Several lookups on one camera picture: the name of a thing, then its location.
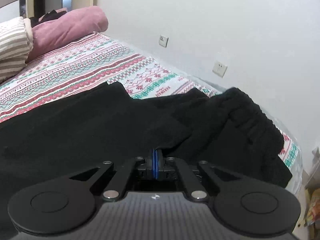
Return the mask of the patterned bed sheet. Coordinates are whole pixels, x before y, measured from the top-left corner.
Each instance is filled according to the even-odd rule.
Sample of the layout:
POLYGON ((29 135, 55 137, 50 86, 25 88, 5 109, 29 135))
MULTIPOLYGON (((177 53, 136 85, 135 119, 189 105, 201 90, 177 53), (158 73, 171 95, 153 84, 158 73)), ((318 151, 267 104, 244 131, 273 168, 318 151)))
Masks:
MULTIPOLYGON (((103 83, 116 82, 121 83, 133 99, 184 94, 193 88, 208 97, 226 91, 191 81, 161 66, 155 59, 95 33, 36 59, 21 74, 2 85, 1 123, 103 83)), ((299 147, 271 121, 283 135, 284 146, 279 157, 293 178, 299 147)))

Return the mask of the mauve velvet quilt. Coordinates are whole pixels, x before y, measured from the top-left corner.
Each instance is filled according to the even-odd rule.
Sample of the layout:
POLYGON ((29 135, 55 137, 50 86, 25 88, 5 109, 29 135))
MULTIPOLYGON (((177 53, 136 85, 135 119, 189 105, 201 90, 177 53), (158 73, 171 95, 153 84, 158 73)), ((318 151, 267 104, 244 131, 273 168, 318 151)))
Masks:
POLYGON ((32 28, 33 49, 27 62, 79 38, 94 32, 102 33, 107 29, 108 19, 98 6, 75 9, 56 20, 40 23, 32 28))

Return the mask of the white wall switch far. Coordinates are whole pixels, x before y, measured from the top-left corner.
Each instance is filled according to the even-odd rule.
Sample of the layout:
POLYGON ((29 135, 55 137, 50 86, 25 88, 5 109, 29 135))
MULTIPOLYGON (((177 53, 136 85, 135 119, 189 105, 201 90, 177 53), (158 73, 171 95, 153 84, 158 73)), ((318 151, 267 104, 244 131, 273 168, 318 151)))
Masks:
POLYGON ((160 46, 166 48, 167 45, 168 45, 168 40, 169 40, 168 37, 160 35, 158 43, 159 43, 160 46))

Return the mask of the black pants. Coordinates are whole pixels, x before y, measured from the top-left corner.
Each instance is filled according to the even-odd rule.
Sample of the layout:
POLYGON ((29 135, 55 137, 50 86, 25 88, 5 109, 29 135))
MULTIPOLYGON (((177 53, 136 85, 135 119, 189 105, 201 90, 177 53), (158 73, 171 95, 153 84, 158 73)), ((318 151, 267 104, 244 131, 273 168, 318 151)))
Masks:
POLYGON ((121 83, 103 83, 1 123, 1 239, 16 234, 7 212, 15 192, 106 160, 121 165, 160 149, 286 187, 283 146, 273 122, 237 88, 133 99, 121 83))

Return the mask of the white wall socket near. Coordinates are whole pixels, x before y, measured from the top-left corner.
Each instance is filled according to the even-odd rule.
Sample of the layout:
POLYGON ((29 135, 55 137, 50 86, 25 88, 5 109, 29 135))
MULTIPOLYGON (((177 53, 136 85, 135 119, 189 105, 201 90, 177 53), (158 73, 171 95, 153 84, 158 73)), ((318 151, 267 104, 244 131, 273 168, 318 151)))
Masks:
POLYGON ((227 67, 227 65, 216 61, 213 66, 213 73, 218 75, 219 77, 223 77, 226 73, 227 67))

